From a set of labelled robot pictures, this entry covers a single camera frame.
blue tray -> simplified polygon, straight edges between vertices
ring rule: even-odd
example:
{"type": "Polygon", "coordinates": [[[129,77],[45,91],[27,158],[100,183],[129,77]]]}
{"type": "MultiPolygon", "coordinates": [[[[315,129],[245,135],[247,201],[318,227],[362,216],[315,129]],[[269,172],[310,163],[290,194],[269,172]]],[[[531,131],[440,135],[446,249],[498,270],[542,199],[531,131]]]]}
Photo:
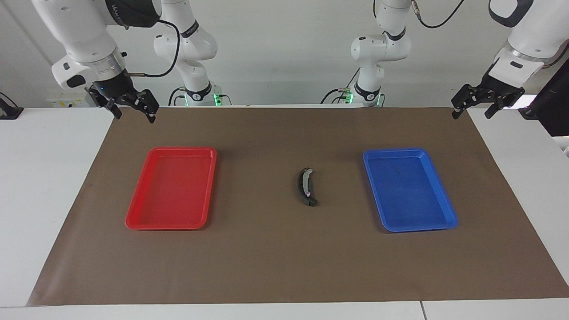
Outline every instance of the blue tray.
{"type": "Polygon", "coordinates": [[[381,223],[387,230],[441,230],[458,225],[455,210],[425,150],[368,150],[364,162],[381,223]]]}

red tray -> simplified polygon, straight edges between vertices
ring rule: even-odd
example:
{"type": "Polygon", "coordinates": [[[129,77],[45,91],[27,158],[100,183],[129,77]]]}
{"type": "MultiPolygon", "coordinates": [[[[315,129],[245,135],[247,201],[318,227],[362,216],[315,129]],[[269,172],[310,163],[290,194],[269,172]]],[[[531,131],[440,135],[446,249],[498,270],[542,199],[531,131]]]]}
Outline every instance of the red tray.
{"type": "Polygon", "coordinates": [[[157,147],[148,153],[126,226],[196,230],[208,218],[217,152],[208,147],[157,147]]]}

white wall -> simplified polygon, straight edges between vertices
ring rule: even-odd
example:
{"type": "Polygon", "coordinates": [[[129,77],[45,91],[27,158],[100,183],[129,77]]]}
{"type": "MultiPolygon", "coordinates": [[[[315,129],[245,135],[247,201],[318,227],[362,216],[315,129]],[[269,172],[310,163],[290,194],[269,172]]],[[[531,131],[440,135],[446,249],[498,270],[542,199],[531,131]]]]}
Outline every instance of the white wall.
{"type": "MultiPolygon", "coordinates": [[[[24,106],[45,106],[56,88],[49,63],[63,56],[29,0],[2,0],[0,6],[0,89],[24,106]]],[[[217,57],[205,61],[210,78],[235,104],[319,102],[330,89],[344,86],[357,69],[350,56],[353,39],[377,32],[372,0],[192,0],[200,24],[219,44],[217,57]]],[[[427,23],[438,23],[457,0],[423,1],[427,23]]],[[[487,1],[466,1],[444,27],[429,30],[410,14],[407,34],[413,51],[404,61],[385,63],[386,105],[449,105],[464,83],[478,84],[509,30],[494,22],[487,1]]],[[[165,28],[109,27],[128,70],[159,73],[168,63],[156,57],[154,37],[165,28]]],[[[537,93],[554,70],[540,72],[526,89],[537,93]]],[[[136,79],[163,104],[180,85],[173,72],[162,79],[136,79]]]]}

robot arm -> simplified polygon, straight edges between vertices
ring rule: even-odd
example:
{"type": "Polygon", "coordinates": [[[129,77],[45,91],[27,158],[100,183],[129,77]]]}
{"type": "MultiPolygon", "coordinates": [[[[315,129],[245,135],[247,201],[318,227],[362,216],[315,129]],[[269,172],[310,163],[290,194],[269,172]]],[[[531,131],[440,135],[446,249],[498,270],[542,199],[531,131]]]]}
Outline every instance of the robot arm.
{"type": "MultiPolygon", "coordinates": [[[[188,101],[192,105],[213,104],[213,93],[220,89],[209,81],[204,66],[198,61],[213,59],[217,54],[217,42],[193,16],[189,0],[162,0],[162,17],[177,25],[181,32],[182,43],[175,68],[184,81],[188,101]]],[[[162,59],[172,61],[177,41],[173,32],[158,35],[154,40],[154,51],[162,59]]]]}
{"type": "Polygon", "coordinates": [[[40,17],[67,55],[52,67],[64,89],[93,84],[89,94],[120,118],[115,103],[143,112],[150,122],[158,102],[149,90],[138,92],[126,72],[124,56],[106,30],[151,27],[160,19],[159,0],[32,0],[40,17]]]}
{"type": "Polygon", "coordinates": [[[564,0],[490,0],[489,11],[498,23],[513,28],[512,33],[482,82],[464,85],[451,100],[455,119],[480,103],[492,103],[487,118],[512,106],[525,93],[527,80],[569,38],[569,6],[564,0]]]}
{"type": "Polygon", "coordinates": [[[382,0],[376,9],[381,35],[367,35],[354,40],[352,57],[360,64],[360,76],[352,85],[353,102],[376,105],[384,78],[383,61],[405,59],[411,52],[411,40],[405,37],[405,20],[411,0],[382,0]]]}

